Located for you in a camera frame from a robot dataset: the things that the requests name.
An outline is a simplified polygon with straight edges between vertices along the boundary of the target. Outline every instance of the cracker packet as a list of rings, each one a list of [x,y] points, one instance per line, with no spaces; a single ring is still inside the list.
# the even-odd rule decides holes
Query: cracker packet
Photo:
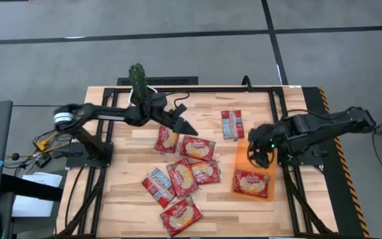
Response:
[[[191,196],[171,206],[160,214],[169,236],[175,236],[203,217],[202,212],[192,201]]]
[[[182,197],[198,189],[198,185],[188,161],[183,158],[166,166],[176,196]]]
[[[243,139],[244,128],[241,110],[224,110],[221,112],[224,139]]]
[[[155,168],[151,171],[151,175],[154,176],[163,186],[173,195],[175,196],[175,190],[173,189],[172,182],[169,178],[159,169]]]
[[[174,198],[174,195],[172,195],[156,177],[149,173],[147,173],[142,185],[163,208],[166,208]]]
[[[216,160],[190,163],[198,185],[220,182],[220,169]]]
[[[185,135],[179,154],[195,159],[213,160],[215,144],[215,141]]]
[[[268,197],[269,176],[243,170],[235,170],[233,191],[246,195]]]
[[[157,137],[154,149],[162,153],[175,153],[176,146],[178,145],[178,138],[178,133],[173,133],[171,129],[160,125],[159,136]]]

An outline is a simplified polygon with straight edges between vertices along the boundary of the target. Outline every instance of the wooden table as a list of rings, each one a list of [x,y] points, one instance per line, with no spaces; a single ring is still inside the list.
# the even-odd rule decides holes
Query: wooden table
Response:
[[[283,90],[288,110],[306,109],[302,88],[284,87]],[[101,105],[103,91],[104,87],[89,87],[85,102]],[[173,107],[173,99],[177,97],[180,95],[168,96],[167,109]],[[117,106],[126,108],[127,99],[128,94],[121,93]],[[269,102],[268,94],[264,92],[191,93],[188,99],[180,102],[188,108],[181,116],[196,128],[200,137],[216,141],[216,155],[220,160],[222,182],[202,185],[201,189],[192,195],[204,217],[179,236],[293,235],[283,173],[280,168],[277,169],[274,202],[261,202],[230,193],[237,142],[223,139],[220,111],[241,110],[247,135],[252,127],[273,122]],[[91,134],[95,134],[96,125],[97,121],[91,121],[85,128]],[[141,185],[147,172],[159,167],[166,173],[165,165],[179,159],[178,155],[167,157],[154,152],[158,129],[159,124],[153,121],[143,127],[131,127],[122,122],[114,123],[112,141],[115,149],[103,189],[97,237],[166,235],[159,217],[163,208]],[[78,171],[79,169],[72,169],[68,172],[57,218],[58,231],[64,228],[66,205]],[[303,166],[301,171],[309,205],[327,227],[337,231],[323,174],[312,166]],[[68,212],[69,221],[82,204],[87,176],[88,169],[84,169],[73,192]],[[304,231],[301,208],[297,202],[296,206],[300,230]],[[93,210],[94,206],[91,205],[85,232],[90,231]]]

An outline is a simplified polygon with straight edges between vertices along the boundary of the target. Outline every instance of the orange tray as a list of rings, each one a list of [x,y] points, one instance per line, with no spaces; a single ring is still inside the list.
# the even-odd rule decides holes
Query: orange tray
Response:
[[[274,153],[274,159],[272,163],[269,165],[269,168],[258,168],[253,166],[253,164],[250,163],[250,161],[247,159],[247,148],[249,147],[249,142],[247,139],[242,139],[238,141],[238,147],[237,147],[237,155],[235,158],[235,169],[234,169],[234,175],[236,170],[243,170],[243,171],[249,171],[252,173],[258,173],[261,175],[268,175],[269,176],[269,184],[268,184],[268,197],[262,198],[262,197],[256,197],[251,195],[245,195],[242,193],[237,193],[233,190],[233,180],[235,177],[232,177],[231,182],[231,192],[235,195],[243,196],[243,197],[249,197],[252,199],[257,200],[263,200],[267,202],[272,202],[274,200],[274,193],[275,193],[275,181],[277,178],[277,149],[275,149]],[[273,156],[272,153],[268,154],[268,158],[271,158]]]

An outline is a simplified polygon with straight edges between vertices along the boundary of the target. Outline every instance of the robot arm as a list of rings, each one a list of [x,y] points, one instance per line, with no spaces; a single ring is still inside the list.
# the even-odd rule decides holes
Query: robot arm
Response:
[[[350,107],[343,112],[305,114],[281,119],[275,125],[263,124],[249,133],[249,159],[268,167],[266,153],[274,148],[290,156],[304,153],[310,146],[345,133],[369,133],[375,122],[367,110]]]
[[[167,100],[163,93],[154,94],[138,106],[128,108],[68,104],[54,111],[54,125],[60,133],[69,133],[90,120],[124,121],[128,125],[140,127],[152,119],[175,133],[198,135],[187,121],[179,117],[186,110],[183,104],[169,112],[164,110],[166,105]]]

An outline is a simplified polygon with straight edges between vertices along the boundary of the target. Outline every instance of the cactus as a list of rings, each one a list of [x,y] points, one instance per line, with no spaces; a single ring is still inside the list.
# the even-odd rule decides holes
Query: cactus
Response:
[[[147,79],[142,64],[133,64],[129,69],[129,81],[133,88],[133,94],[140,102],[144,102],[147,97]]]

